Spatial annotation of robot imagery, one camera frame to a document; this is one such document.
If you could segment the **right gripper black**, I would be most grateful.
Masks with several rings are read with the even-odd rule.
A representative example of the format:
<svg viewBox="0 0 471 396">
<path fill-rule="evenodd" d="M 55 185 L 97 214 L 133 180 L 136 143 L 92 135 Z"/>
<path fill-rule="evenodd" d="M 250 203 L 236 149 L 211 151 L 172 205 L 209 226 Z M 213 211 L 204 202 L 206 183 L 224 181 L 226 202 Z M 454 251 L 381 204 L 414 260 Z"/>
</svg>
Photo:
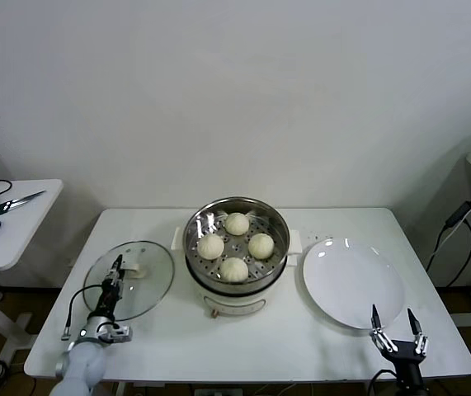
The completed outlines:
<svg viewBox="0 0 471 396">
<path fill-rule="evenodd" d="M 392 341 L 383 330 L 378 310 L 372 304 L 371 339 L 380 352 L 385 352 L 385 359 L 394 366 L 397 382 L 400 386 L 423 386 L 424 381 L 419 365 L 424 361 L 428 349 L 428 337 L 413 312 L 408 310 L 408 319 L 414 336 L 414 343 Z"/>
</svg>

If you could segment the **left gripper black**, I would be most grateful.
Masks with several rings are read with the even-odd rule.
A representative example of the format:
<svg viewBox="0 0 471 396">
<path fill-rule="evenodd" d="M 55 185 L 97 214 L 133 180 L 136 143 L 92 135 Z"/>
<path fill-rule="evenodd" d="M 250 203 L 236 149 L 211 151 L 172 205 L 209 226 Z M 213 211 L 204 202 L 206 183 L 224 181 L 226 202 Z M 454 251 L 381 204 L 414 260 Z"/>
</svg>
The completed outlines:
<svg viewBox="0 0 471 396">
<path fill-rule="evenodd" d="M 97 301 L 97 316 L 102 316 L 110 320 L 115 319 L 115 307 L 121 299 L 121 289 L 123 280 L 123 255 L 120 254 L 115 260 L 109 272 L 109 280 L 101 283 L 101 295 Z"/>
</svg>

